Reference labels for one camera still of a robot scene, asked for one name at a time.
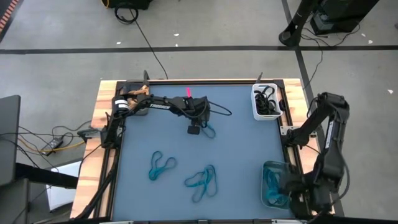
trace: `white plastic bin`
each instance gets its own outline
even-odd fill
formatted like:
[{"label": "white plastic bin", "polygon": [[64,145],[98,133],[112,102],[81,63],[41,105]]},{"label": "white plastic bin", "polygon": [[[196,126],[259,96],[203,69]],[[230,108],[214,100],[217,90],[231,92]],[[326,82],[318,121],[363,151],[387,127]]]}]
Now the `white plastic bin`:
[{"label": "white plastic bin", "polygon": [[[258,90],[258,91],[263,91],[265,89],[265,87],[270,86],[275,90],[275,93],[272,94],[269,99],[270,100],[274,100],[275,101],[275,112],[278,112],[278,115],[259,115],[257,113],[257,108],[256,108],[256,99],[255,96],[257,95],[257,93],[254,93],[254,91]],[[273,83],[260,83],[260,84],[254,84],[251,90],[251,104],[252,104],[252,109],[253,109],[253,116],[254,119],[258,120],[258,121],[272,121],[277,119],[279,116],[281,116],[283,114],[283,112],[280,110],[279,107],[279,100],[278,100],[278,96],[277,96],[277,90],[278,90],[278,86],[273,84]],[[270,94],[272,93],[272,90],[269,88],[265,94]]]}]

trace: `blue table surface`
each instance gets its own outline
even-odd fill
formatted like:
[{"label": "blue table surface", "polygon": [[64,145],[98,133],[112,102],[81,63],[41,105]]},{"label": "blue table surface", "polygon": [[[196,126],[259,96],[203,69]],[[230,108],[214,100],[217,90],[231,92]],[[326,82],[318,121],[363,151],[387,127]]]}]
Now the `blue table surface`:
[{"label": "blue table surface", "polygon": [[[149,109],[146,116],[131,116],[119,163],[113,221],[290,218],[288,210],[269,208],[261,202],[261,169],[265,161],[283,162],[277,121],[256,121],[251,107],[251,85],[152,86],[156,96],[207,96],[227,107],[232,116],[212,113],[210,124],[216,138],[203,133],[187,134],[190,120],[169,111]],[[222,111],[212,106],[212,110]],[[148,178],[150,160],[161,151],[164,164],[175,157],[176,168]],[[218,193],[199,203],[195,189],[184,186],[186,178],[208,164],[217,172]]]}]

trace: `pink marker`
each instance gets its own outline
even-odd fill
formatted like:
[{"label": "pink marker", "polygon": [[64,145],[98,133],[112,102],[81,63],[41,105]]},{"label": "pink marker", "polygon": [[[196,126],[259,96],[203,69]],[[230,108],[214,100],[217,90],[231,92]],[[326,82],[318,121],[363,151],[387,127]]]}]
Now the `pink marker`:
[{"label": "pink marker", "polygon": [[191,89],[189,89],[189,88],[187,88],[187,96],[188,96],[188,97],[192,97],[192,96],[191,96]]}]

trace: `wooden table frame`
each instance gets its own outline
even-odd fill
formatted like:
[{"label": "wooden table frame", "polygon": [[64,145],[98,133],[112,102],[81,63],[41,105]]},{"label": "wooden table frame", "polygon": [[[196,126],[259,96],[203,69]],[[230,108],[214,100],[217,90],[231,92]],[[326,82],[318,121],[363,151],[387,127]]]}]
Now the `wooden table frame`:
[{"label": "wooden table frame", "polygon": [[[173,83],[179,83],[179,85],[197,85],[206,83],[226,83],[230,85],[249,85],[255,83],[255,79],[233,79],[233,80],[150,80],[150,83],[157,83],[158,85],[171,85]],[[270,80],[263,79],[263,82],[273,81],[275,84],[279,86],[278,89],[278,99],[287,99],[286,105],[289,108],[279,119],[280,126],[301,126],[304,121],[307,119],[307,102],[305,101],[305,97],[302,91],[302,86],[300,83],[300,79],[283,79],[283,80]],[[112,106],[111,100],[115,95],[117,80],[110,81],[101,81],[99,85],[98,96],[96,99],[93,119],[91,122],[91,126],[94,128],[102,128],[106,125],[106,116],[105,112],[111,114]],[[93,149],[95,149],[100,144],[99,138],[89,139],[87,141],[85,155],[90,153]],[[310,138],[310,142],[308,143],[314,149],[318,149],[318,144],[316,138]],[[297,165],[299,164],[298,169],[301,173],[310,172],[313,169],[313,164],[315,159],[317,158],[317,153],[308,147],[304,147],[302,150],[288,148],[288,159],[291,164]],[[108,167],[107,170],[109,172],[111,165],[114,159],[114,151],[110,151],[108,153],[109,157],[105,157],[105,150],[103,148],[98,148],[95,152],[93,152],[89,157],[87,157],[82,166],[81,172],[79,176],[79,181],[76,189],[75,200],[72,207],[72,212],[70,217],[76,217],[79,215],[88,202],[91,200],[92,196],[94,196],[95,192],[98,189],[98,185],[101,177],[101,168],[104,165],[104,161],[107,161]],[[109,214],[106,210],[106,205],[109,203],[109,186],[106,189],[105,193],[102,196],[102,204],[101,209],[98,214],[99,217],[104,217],[106,214]]]}]

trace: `concrete floor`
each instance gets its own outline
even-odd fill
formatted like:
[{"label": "concrete floor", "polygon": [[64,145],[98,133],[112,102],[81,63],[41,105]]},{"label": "concrete floor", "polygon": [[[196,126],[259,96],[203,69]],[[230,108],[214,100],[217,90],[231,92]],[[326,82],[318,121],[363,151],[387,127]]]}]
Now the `concrete floor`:
[{"label": "concrete floor", "polygon": [[[294,14],[299,1],[287,2]],[[397,1],[380,0],[362,21],[361,30],[343,45],[369,45],[369,40],[372,45],[397,45],[397,11]],[[154,0],[149,10],[140,11],[138,21],[153,47],[278,46],[277,35],[287,25],[281,0]],[[333,44],[339,39],[331,35],[326,41]],[[302,41],[302,45],[315,43]],[[118,23],[113,11],[97,0],[24,0],[0,43],[0,49],[104,47],[147,44],[135,25]],[[302,53],[312,74],[320,52]],[[301,78],[294,51],[157,55],[170,78],[256,78],[261,72],[264,78]],[[396,50],[327,51],[311,83],[313,94],[341,94],[351,105],[343,148],[351,171],[351,188],[342,200],[347,217],[398,219],[397,61]],[[0,55],[0,68],[0,97],[21,95],[20,125],[37,133],[49,133],[56,125],[77,127],[91,119],[101,80],[141,78],[144,69],[151,78],[164,78],[151,53]],[[57,165],[76,160],[83,150],[62,151],[49,161]],[[23,155],[17,159],[29,164]],[[34,160],[49,167],[41,157]],[[40,192],[40,186],[32,192]],[[45,203],[44,195],[36,201],[32,222],[51,216]]]}]

